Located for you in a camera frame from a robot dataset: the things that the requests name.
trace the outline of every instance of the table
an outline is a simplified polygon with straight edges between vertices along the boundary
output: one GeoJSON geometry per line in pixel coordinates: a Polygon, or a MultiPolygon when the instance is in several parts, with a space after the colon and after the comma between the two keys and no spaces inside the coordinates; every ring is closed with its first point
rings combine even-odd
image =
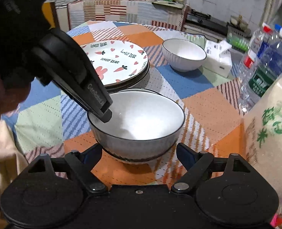
{"type": "MultiPolygon", "coordinates": [[[[126,40],[145,49],[151,63],[150,74],[136,87],[147,88],[176,101],[186,121],[177,142],[195,151],[209,151],[218,157],[243,153],[243,126],[238,111],[236,79],[238,63],[223,78],[205,68],[187,73],[174,71],[162,53],[168,38],[188,39],[204,47],[203,36],[176,30],[119,22],[88,21],[68,32],[79,45],[99,40],[126,40]]],[[[54,84],[43,87],[32,82],[31,93],[16,111],[3,115],[11,126],[18,147],[32,161],[47,152],[63,156],[72,149],[84,151],[96,141],[86,112],[54,84]]],[[[93,173],[108,186],[113,184],[172,183],[185,173],[177,160],[175,145],[160,160],[150,164],[123,164],[103,152],[93,173]]]]}
{"type": "Polygon", "coordinates": [[[70,28],[93,21],[122,21],[181,31],[189,6],[152,4],[154,0],[78,0],[68,4],[70,28]]]}

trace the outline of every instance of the blue bottle cap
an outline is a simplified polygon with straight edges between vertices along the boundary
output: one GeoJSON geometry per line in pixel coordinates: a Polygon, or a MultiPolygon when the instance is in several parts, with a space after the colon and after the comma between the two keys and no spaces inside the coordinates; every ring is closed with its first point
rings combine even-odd
{"type": "Polygon", "coordinates": [[[282,27],[281,27],[280,25],[278,25],[278,24],[275,25],[275,30],[280,31],[281,28],[282,28],[282,27]]]}

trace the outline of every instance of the black plastic mount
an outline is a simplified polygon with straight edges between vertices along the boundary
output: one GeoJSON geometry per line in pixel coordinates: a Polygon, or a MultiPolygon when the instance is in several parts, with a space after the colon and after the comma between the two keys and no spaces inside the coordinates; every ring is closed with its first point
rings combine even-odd
{"type": "Polygon", "coordinates": [[[113,185],[109,191],[91,173],[100,144],[64,158],[41,154],[4,191],[1,209],[10,228],[88,228],[90,221],[94,228],[272,228],[278,196],[240,155],[216,158],[184,144],[176,153],[188,171],[171,190],[113,185]],[[224,173],[210,179],[213,172],[224,173]]]}

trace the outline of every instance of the screw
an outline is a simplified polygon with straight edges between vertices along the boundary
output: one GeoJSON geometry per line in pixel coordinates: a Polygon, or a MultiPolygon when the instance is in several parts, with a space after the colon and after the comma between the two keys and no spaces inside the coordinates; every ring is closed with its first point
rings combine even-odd
{"type": "Polygon", "coordinates": [[[93,191],[101,191],[101,190],[105,189],[106,186],[103,183],[92,183],[92,184],[90,184],[90,188],[93,191]]]}
{"type": "Polygon", "coordinates": [[[190,186],[187,183],[175,183],[174,188],[177,190],[187,190],[190,186]]]}

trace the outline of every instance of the stack of plates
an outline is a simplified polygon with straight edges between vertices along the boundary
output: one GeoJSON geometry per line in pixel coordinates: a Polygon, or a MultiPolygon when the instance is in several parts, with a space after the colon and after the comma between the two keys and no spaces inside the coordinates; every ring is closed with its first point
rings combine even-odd
{"type": "Polygon", "coordinates": [[[148,73],[144,49],[122,40],[98,41],[82,46],[109,93],[127,89],[148,73]]]}

